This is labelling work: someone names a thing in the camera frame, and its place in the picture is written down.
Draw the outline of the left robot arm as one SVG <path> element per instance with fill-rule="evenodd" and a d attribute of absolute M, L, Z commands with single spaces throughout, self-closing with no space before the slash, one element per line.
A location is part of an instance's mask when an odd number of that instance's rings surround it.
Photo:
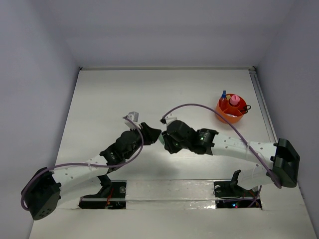
<path fill-rule="evenodd" d="M 154 144 L 161 134 L 160 129 L 151 128 L 145 122 L 131 123 L 131 126 L 132 129 L 124 131 L 113 144 L 86 162 L 37 170 L 21 191 L 23 209 L 33 220 L 41 220 L 56 209 L 69 189 L 95 177 L 99 178 L 93 185 L 95 196 L 107 197 L 112 188 L 108 174 L 135 160 L 143 147 Z"/>

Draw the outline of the black handled scissors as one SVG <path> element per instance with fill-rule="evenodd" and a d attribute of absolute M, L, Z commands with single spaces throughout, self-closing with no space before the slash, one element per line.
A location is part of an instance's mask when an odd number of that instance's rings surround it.
<path fill-rule="evenodd" d="M 249 112 L 249 110 L 251 109 L 251 106 L 250 105 L 245 105 L 241 110 L 241 114 L 245 115 Z"/>

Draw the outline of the clear bottle blue cap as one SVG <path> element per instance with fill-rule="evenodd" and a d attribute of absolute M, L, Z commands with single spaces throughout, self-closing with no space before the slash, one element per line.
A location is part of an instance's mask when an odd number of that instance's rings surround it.
<path fill-rule="evenodd" d="M 219 106 L 220 108 L 223 108 L 227 105 L 228 100 L 227 100 L 227 95 L 226 95 L 226 90 L 223 91 L 221 98 L 219 99 Z"/>

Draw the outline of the green highlighter pen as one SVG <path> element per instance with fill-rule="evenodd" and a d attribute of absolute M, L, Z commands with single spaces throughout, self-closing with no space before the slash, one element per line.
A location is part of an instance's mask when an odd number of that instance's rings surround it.
<path fill-rule="evenodd" d="M 162 145 L 165 145 L 165 141 L 164 141 L 162 134 L 160 134 L 160 136 L 159 136 L 159 141 Z"/>

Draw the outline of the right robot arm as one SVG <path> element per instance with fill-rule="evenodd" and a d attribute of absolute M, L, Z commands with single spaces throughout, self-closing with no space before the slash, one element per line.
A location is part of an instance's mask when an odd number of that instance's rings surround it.
<path fill-rule="evenodd" d="M 228 156 L 254 163 L 255 168 L 233 174 L 229 189 L 234 195 L 271 183 L 279 188 L 297 185 L 300 156 L 286 139 L 245 143 L 212 129 L 194 130 L 180 120 L 170 122 L 159 139 L 171 154 L 187 149 L 198 155 Z"/>

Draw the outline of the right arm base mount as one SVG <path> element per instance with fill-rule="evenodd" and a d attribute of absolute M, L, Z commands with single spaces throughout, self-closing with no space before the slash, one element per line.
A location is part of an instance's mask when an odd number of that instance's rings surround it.
<path fill-rule="evenodd" d="M 213 195 L 217 209 L 262 208 L 259 196 L 261 187 L 256 191 L 239 187 L 240 172 L 235 171 L 230 181 L 214 181 Z"/>

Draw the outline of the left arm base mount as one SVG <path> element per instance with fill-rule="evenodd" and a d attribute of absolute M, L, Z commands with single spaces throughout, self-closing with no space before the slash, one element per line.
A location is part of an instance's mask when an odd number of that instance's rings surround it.
<path fill-rule="evenodd" d="M 126 181 L 112 182 L 107 175 L 98 176 L 101 189 L 96 194 L 80 198 L 78 207 L 81 209 L 126 209 Z"/>

